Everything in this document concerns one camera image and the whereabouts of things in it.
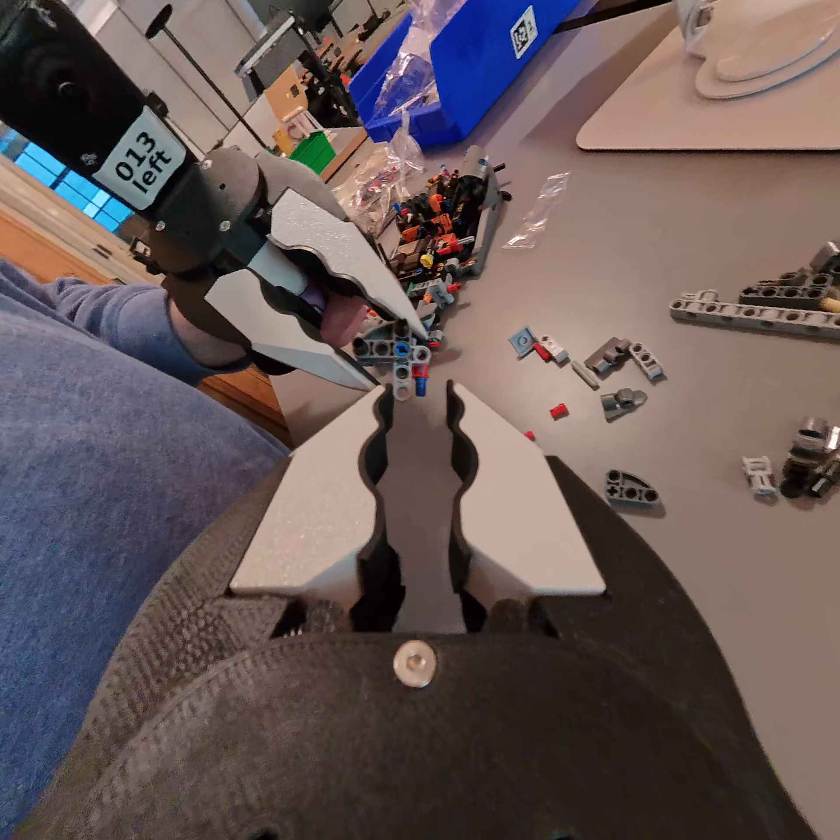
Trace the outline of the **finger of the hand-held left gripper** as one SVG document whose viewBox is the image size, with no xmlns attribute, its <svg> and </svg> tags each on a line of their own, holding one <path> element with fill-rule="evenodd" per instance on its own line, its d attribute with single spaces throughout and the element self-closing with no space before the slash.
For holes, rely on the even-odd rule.
<svg viewBox="0 0 840 840">
<path fill-rule="evenodd" d="M 292 310 L 290 294 L 274 287 L 280 298 L 278 303 L 271 302 L 264 285 L 257 274 L 240 269 L 216 279 L 205 301 L 264 361 L 359 392 L 380 386 L 345 352 L 324 342 L 319 331 Z"/>
<path fill-rule="evenodd" d="M 287 188 L 272 207 L 269 241 L 292 253 L 316 257 L 338 291 L 362 297 L 369 307 L 403 320 L 412 334 L 427 330 L 388 265 L 351 221 L 342 221 Z"/>
</svg>

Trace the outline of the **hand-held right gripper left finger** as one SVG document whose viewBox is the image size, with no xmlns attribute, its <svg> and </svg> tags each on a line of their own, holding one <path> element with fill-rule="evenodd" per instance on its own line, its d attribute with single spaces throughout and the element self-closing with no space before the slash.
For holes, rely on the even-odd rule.
<svg viewBox="0 0 840 840">
<path fill-rule="evenodd" d="M 391 631 L 403 604 L 378 484 L 392 388 L 377 386 L 299 446 L 230 582 L 236 595 L 342 607 L 357 631 Z"/>
</svg>

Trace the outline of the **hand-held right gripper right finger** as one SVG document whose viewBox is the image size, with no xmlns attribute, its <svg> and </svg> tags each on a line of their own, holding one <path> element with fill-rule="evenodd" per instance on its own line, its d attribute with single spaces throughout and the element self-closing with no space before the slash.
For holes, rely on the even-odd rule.
<svg viewBox="0 0 840 840">
<path fill-rule="evenodd" d="M 458 479 L 448 568 L 465 630 L 501 602 L 600 596 L 606 583 L 546 456 L 464 385 L 446 384 L 449 462 Z"/>
</svg>

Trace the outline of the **dark grey curved lego beam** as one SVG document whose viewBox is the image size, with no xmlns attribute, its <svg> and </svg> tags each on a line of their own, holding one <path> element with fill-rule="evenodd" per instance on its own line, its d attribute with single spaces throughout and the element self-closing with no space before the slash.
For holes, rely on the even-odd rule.
<svg viewBox="0 0 840 840">
<path fill-rule="evenodd" d="M 605 499 L 613 505 L 628 508 L 654 509 L 661 505 L 655 488 L 639 477 L 619 469 L 605 474 Z"/>
</svg>

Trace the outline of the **small lego subassembly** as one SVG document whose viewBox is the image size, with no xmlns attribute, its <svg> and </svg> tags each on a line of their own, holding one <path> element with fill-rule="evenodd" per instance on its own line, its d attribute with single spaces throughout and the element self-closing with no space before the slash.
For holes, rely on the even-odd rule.
<svg viewBox="0 0 840 840">
<path fill-rule="evenodd" d="M 426 339 L 419 339 L 402 322 L 375 319 L 357 334 L 351 349 L 363 367 L 389 370 L 394 397 L 404 402 L 411 396 L 425 397 L 433 352 L 444 338 L 441 329 L 431 329 Z"/>
</svg>

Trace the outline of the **person's left forearm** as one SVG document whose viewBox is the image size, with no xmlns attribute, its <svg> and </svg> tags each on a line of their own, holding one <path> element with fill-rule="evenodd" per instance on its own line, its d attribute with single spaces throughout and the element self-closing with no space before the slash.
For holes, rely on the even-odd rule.
<svg viewBox="0 0 840 840">
<path fill-rule="evenodd" d="M 63 340 L 96 340 L 186 384 L 211 375 L 177 336 L 161 287 L 95 286 L 70 277 L 42 284 L 2 258 L 1 302 L 2 316 L 55 328 Z"/>
</svg>

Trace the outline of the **clear bag of lego parts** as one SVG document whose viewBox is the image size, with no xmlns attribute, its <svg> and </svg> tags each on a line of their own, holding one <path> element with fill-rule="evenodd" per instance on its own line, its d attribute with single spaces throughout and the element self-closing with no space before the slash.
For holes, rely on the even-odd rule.
<svg viewBox="0 0 840 840">
<path fill-rule="evenodd" d="M 401 205 L 419 190 L 426 171 L 424 153 L 411 135 L 410 113 L 388 143 L 377 143 L 366 161 L 333 189 L 342 210 L 367 236 L 378 238 Z"/>
</svg>

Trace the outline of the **partly built lego car model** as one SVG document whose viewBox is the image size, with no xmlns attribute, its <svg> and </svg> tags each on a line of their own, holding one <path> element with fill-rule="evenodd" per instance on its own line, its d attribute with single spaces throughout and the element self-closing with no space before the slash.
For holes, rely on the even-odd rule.
<svg viewBox="0 0 840 840">
<path fill-rule="evenodd" d="M 498 181 L 504 168 L 472 144 L 455 168 L 443 166 L 420 192 L 394 206 L 398 239 L 386 264 L 426 329 L 486 267 L 511 200 Z"/>
</svg>

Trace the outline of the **dark grey rounded lego piece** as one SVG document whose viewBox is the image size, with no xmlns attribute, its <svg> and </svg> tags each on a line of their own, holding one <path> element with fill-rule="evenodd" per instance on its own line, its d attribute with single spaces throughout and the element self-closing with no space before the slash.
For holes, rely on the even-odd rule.
<svg viewBox="0 0 840 840">
<path fill-rule="evenodd" d="M 641 390 L 622 388 L 613 393 L 601 395 L 604 418 L 608 423 L 636 411 L 648 400 L 648 394 Z"/>
</svg>

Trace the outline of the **dark grey lego connector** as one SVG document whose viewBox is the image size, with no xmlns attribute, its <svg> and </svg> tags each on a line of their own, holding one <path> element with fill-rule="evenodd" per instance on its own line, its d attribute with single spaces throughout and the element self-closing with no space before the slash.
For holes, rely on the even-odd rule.
<svg viewBox="0 0 840 840">
<path fill-rule="evenodd" d="M 598 376 L 607 375 L 611 369 L 625 360 L 629 355 L 631 345 L 632 342 L 629 339 L 612 337 L 584 361 L 584 367 Z"/>
</svg>

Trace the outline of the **light grey holed lego connector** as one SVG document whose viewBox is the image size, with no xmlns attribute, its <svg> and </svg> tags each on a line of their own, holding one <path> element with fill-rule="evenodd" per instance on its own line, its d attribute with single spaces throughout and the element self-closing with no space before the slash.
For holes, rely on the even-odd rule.
<svg viewBox="0 0 840 840">
<path fill-rule="evenodd" d="M 662 364 L 646 345 L 640 342 L 631 342 L 628 352 L 649 382 L 659 382 L 665 378 Z"/>
</svg>

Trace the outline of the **pale grey lego axle joiner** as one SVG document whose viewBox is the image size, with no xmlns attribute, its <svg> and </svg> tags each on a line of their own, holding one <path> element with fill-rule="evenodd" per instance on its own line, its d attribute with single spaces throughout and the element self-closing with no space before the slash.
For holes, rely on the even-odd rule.
<svg viewBox="0 0 840 840">
<path fill-rule="evenodd" d="M 757 498 L 776 498 L 780 495 L 774 470 L 768 456 L 741 457 L 742 472 L 752 495 Z"/>
</svg>

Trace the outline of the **black lego subassembly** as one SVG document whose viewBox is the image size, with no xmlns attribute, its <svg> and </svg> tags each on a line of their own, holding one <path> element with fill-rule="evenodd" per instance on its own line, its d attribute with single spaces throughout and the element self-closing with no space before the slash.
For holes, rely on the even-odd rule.
<svg viewBox="0 0 840 840">
<path fill-rule="evenodd" d="M 839 485 L 839 426 L 807 416 L 794 433 L 782 467 L 780 493 L 788 500 L 822 500 Z"/>
</svg>

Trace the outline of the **grey beam lego subassembly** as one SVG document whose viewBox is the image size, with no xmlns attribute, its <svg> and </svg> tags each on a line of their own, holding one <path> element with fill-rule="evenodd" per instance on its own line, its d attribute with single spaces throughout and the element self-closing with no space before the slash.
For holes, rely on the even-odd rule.
<svg viewBox="0 0 840 840">
<path fill-rule="evenodd" d="M 741 289 L 735 301 L 712 289 L 687 292 L 668 313 L 681 322 L 838 343 L 838 239 L 826 241 L 806 266 Z"/>
</svg>

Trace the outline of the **person's left hand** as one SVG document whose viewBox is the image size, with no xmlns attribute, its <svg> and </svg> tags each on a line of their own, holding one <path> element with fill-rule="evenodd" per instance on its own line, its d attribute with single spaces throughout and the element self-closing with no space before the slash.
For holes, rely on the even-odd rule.
<svg viewBox="0 0 840 840">
<path fill-rule="evenodd" d="M 352 342 L 367 318 L 368 307 L 362 297 L 329 293 L 322 312 L 321 336 L 325 343 L 341 349 Z"/>
</svg>

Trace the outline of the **green plastic bin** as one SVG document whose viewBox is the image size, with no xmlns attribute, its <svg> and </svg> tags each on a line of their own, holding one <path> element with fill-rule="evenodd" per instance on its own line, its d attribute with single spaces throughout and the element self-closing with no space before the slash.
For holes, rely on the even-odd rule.
<svg viewBox="0 0 840 840">
<path fill-rule="evenodd" d="M 317 175 L 321 175 L 336 157 L 337 153 L 324 130 L 310 133 L 289 155 L 291 161 L 307 166 Z"/>
</svg>

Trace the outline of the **black pole stand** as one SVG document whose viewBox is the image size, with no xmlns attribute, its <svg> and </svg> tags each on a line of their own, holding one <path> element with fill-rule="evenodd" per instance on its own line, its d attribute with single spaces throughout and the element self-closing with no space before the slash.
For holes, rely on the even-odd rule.
<svg viewBox="0 0 840 840">
<path fill-rule="evenodd" d="M 172 30 L 169 28 L 168 24 L 172 18 L 173 14 L 173 6 L 168 3 L 163 6 L 161 11 L 151 20 L 149 26 L 145 31 L 145 38 L 149 41 L 152 41 L 156 38 L 159 34 L 163 33 L 173 44 L 173 46 L 182 54 L 185 60 L 189 63 L 191 67 L 198 73 L 198 75 L 205 81 L 205 83 L 211 88 L 214 94 L 220 99 L 220 101 L 225 105 L 225 107 L 234 114 L 237 119 L 238 124 L 241 124 L 248 133 L 254 138 L 261 149 L 265 149 L 268 152 L 271 152 L 271 148 L 261 139 L 257 131 L 253 128 L 253 126 L 247 121 L 245 116 L 236 108 L 236 106 L 227 98 L 224 94 L 224 91 L 216 84 L 216 82 L 205 72 L 204 68 L 202 68 L 198 62 L 194 59 L 194 57 L 189 53 L 189 51 L 184 47 L 180 40 L 173 34 Z"/>
</svg>

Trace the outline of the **cardboard box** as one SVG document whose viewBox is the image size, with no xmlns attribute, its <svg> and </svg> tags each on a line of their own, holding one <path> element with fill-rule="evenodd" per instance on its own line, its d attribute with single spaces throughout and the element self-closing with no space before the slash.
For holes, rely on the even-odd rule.
<svg viewBox="0 0 840 840">
<path fill-rule="evenodd" d="M 290 65 L 264 93 L 275 117 L 281 123 L 299 111 L 308 110 L 307 87 L 294 65 Z"/>
</svg>

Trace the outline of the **small empty clear bag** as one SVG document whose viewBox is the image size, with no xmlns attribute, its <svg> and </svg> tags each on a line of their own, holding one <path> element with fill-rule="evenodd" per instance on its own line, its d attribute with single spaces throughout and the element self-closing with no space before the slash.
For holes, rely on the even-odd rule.
<svg viewBox="0 0 840 840">
<path fill-rule="evenodd" d="M 535 249 L 546 233 L 552 211 L 563 200 L 571 174 L 550 175 L 542 184 L 531 209 L 524 215 L 516 233 L 504 243 L 504 250 Z"/>
</svg>

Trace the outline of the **pile of clear plastic bags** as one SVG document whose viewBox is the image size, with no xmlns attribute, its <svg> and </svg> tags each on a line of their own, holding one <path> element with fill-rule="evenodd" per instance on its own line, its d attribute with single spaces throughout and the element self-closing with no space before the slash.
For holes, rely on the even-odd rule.
<svg viewBox="0 0 840 840">
<path fill-rule="evenodd" d="M 411 24 L 385 72 L 374 121 L 411 120 L 420 133 L 452 130 L 476 74 L 473 2 L 410 2 Z"/>
</svg>

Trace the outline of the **person's blue sweater torso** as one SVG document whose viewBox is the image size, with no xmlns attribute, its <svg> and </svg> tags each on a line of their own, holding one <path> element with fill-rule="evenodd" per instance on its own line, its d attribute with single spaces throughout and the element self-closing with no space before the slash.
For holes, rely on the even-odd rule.
<svg viewBox="0 0 840 840">
<path fill-rule="evenodd" d="M 98 341 L 29 364 L 52 331 L 1 323 L 1 831 L 35 806 L 112 651 L 184 548 L 285 450 L 189 385 Z"/>
</svg>

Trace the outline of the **blue plastic bin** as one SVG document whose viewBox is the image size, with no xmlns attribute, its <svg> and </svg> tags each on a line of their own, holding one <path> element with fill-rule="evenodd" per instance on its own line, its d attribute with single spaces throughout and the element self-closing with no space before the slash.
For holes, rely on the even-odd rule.
<svg viewBox="0 0 840 840">
<path fill-rule="evenodd" d="M 411 113 L 423 150 L 464 140 L 577 1 L 468 1 L 430 46 L 438 101 Z"/>
</svg>

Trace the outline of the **white book stand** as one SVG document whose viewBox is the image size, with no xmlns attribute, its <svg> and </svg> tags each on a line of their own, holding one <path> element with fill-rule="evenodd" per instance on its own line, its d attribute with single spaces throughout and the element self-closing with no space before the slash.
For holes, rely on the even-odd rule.
<svg viewBox="0 0 840 840">
<path fill-rule="evenodd" d="M 581 150 L 838 151 L 838 1 L 675 6 L 677 27 L 581 128 Z"/>
</svg>

